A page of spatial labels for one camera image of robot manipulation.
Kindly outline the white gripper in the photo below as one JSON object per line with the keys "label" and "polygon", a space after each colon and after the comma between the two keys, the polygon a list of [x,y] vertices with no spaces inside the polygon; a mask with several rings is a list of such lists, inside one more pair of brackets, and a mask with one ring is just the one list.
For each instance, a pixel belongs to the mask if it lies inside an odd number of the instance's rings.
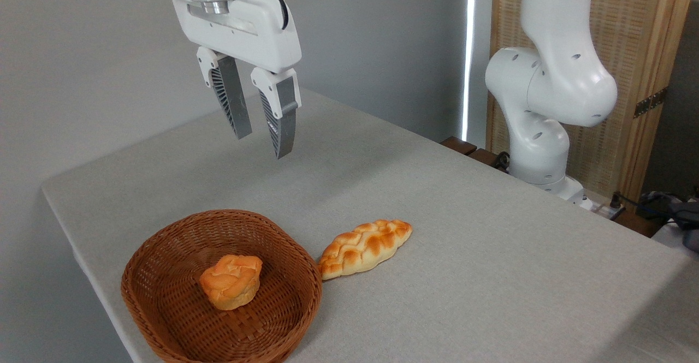
{"label": "white gripper", "polygon": [[201,45],[197,59],[203,80],[235,136],[248,136],[252,127],[234,58],[255,66],[251,79],[259,90],[276,158],[289,154],[295,113],[301,106],[297,72],[291,69],[302,57],[292,16],[283,28],[278,0],[232,0],[228,13],[206,13],[199,2],[190,0],[172,2],[187,39]]}

